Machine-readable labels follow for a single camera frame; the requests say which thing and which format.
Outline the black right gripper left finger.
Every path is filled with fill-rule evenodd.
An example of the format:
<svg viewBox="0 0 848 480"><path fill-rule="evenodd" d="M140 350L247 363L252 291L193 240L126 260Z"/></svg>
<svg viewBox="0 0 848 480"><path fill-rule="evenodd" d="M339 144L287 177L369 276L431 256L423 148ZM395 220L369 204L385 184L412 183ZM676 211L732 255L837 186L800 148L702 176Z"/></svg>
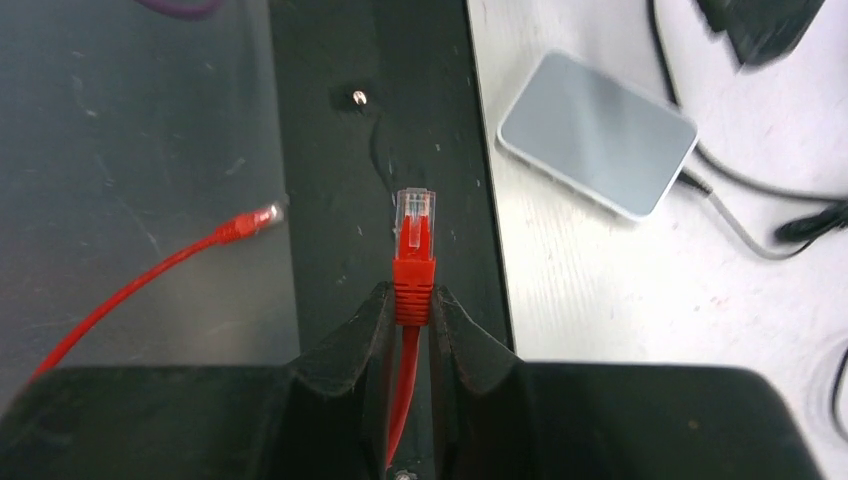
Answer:
<svg viewBox="0 0 848 480"><path fill-rule="evenodd" d="M394 294L282 366L74 367L1 419L5 479L381 479Z"/></svg>

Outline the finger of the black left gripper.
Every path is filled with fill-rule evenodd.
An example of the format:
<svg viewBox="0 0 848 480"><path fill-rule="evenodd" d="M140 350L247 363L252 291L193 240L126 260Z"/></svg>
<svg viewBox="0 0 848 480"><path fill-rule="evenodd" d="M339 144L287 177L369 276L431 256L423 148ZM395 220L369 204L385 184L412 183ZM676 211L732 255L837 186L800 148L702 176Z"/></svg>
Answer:
<svg viewBox="0 0 848 480"><path fill-rule="evenodd" d="M790 54L823 0L698 0L710 29L729 39L737 64L763 67Z"/></svg>

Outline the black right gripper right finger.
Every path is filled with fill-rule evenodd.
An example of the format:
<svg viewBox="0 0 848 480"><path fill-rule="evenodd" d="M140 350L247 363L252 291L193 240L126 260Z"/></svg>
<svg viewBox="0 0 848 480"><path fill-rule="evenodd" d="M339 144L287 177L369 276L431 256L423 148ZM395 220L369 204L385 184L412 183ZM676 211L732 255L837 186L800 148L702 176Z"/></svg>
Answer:
<svg viewBox="0 0 848 480"><path fill-rule="evenodd" d="M431 301L441 479L817 479L782 397L745 369L531 362Z"/></svg>

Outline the white square network box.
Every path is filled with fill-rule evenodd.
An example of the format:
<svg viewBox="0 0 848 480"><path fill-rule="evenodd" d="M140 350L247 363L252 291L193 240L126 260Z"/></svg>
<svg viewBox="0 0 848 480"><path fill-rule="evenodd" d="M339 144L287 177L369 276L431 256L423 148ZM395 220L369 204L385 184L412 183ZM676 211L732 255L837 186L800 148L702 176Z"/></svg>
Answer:
<svg viewBox="0 0 848 480"><path fill-rule="evenodd" d="M555 181L641 221L670 190L698 129L669 102L551 50L507 109L497 139Z"/></svg>

